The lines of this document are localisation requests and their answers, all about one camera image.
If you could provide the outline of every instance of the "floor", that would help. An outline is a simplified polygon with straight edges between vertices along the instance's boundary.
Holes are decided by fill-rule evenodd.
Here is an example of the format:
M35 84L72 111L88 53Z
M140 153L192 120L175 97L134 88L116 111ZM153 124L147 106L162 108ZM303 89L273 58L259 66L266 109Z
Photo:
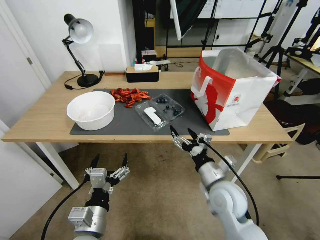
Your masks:
M189 62L197 59L172 59ZM196 63L173 64L170 71L192 71ZM294 75L283 70L283 78ZM216 145L222 155L239 158L238 145ZM224 239L219 219L212 216L199 190L199 175L186 152L173 144L80 144L61 153L62 159L79 181L92 158L100 153L98 166L116 170L128 153L130 174L115 186L103 239ZM320 152L315 143L294 145L281 158L263 164L250 163L241 177L253 194L260 227L268 239L320 239L320 188L318 180L277 180L275 175L319 175ZM72 206L83 206L87 183L58 210L51 221L47 240L73 239L67 221ZM67 184L35 213L10 240L40 239L43 225L55 206L71 192ZM254 215L252 203L249 212Z

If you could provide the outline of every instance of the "red and white bag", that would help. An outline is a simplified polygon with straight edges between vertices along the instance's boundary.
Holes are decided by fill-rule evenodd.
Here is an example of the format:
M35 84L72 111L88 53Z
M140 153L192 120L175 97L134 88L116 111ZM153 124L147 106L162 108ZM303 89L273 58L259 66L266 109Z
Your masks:
M246 126L280 80L238 48L202 51L191 98L213 131Z

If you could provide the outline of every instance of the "plastic bowl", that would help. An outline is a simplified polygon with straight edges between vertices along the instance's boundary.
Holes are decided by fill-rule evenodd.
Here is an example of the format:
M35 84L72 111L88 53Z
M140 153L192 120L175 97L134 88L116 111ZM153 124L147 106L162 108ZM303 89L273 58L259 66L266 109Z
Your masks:
M114 98L106 92L88 92L74 98L67 106L67 115L84 130L107 126L114 117Z

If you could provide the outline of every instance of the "lamp base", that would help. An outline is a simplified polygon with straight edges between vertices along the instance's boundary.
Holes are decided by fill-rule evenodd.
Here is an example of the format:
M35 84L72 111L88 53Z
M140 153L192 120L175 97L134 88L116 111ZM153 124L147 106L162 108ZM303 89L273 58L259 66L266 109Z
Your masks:
M87 74L78 78L77 83L80 87L91 87L99 83L99 77L94 74Z

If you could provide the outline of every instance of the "tissue box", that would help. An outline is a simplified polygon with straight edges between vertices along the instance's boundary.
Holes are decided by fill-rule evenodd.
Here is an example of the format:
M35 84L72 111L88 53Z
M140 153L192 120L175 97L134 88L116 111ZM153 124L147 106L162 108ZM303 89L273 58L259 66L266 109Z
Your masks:
M134 67L126 69L127 82L158 82L159 69L157 66L152 66L150 70L136 71Z

